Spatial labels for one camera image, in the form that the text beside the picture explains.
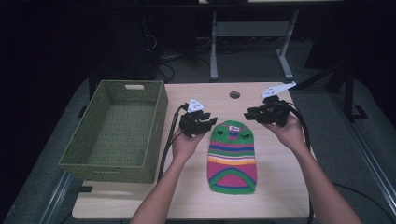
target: person's left hand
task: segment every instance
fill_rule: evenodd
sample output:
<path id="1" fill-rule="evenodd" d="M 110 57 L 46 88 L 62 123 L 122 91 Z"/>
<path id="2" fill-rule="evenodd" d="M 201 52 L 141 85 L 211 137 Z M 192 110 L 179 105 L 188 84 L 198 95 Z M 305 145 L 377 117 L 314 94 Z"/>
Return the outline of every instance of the person's left hand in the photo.
<path id="1" fill-rule="evenodd" d="M 172 137 L 172 153 L 174 160 L 187 161 L 194 154 L 198 143 L 206 133 L 195 135 L 193 138 L 187 137 L 181 129 L 177 129 Z"/>

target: dark background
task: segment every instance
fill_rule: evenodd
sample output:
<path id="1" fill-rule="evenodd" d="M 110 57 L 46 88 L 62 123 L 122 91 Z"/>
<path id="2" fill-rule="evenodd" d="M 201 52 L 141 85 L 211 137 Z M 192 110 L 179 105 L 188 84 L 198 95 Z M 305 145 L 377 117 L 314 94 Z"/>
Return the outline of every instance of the dark background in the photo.
<path id="1" fill-rule="evenodd" d="M 352 51 L 356 77 L 395 125 L 396 6 L 370 2 L 302 9 L 293 38 L 315 40 L 308 67 L 324 69 Z M 81 9 L 92 3 L 0 1 L 0 220 L 83 80 L 153 79 L 162 47 L 193 57 L 195 37 L 210 36 L 210 12 L 170 16 Z M 143 34 L 158 37 L 157 52 L 147 53 Z"/>

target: white metal stand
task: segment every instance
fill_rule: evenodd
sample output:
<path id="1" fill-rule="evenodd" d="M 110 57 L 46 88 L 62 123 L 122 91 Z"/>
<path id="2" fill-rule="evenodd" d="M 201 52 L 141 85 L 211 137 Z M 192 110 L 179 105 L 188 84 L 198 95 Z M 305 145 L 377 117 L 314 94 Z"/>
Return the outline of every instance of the white metal stand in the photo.
<path id="1" fill-rule="evenodd" d="M 293 79 L 286 51 L 289 46 L 298 10 L 295 10 L 289 21 L 217 21 L 216 11 L 213 12 L 212 22 L 212 50 L 210 52 L 210 78 L 216 80 L 218 63 L 216 57 L 216 38 L 218 36 L 284 36 L 285 42 L 281 49 L 276 50 L 277 58 L 282 66 L 286 79 Z"/>

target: woven basket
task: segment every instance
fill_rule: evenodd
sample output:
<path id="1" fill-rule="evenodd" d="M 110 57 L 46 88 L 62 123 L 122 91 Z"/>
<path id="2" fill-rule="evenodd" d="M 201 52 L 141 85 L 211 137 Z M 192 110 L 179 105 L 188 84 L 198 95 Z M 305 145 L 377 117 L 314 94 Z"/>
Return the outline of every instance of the woven basket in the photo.
<path id="1" fill-rule="evenodd" d="M 153 183 L 167 106 L 161 81 L 102 81 L 59 165 L 83 180 Z"/>

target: colorful striped fabric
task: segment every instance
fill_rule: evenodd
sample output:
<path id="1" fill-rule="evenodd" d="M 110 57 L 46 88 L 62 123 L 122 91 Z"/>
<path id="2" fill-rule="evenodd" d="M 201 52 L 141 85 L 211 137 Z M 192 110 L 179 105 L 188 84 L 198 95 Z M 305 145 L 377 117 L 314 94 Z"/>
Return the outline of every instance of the colorful striped fabric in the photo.
<path id="1" fill-rule="evenodd" d="M 254 137 L 243 123 L 227 120 L 213 130 L 207 156 L 207 179 L 215 192 L 254 192 L 257 183 Z"/>

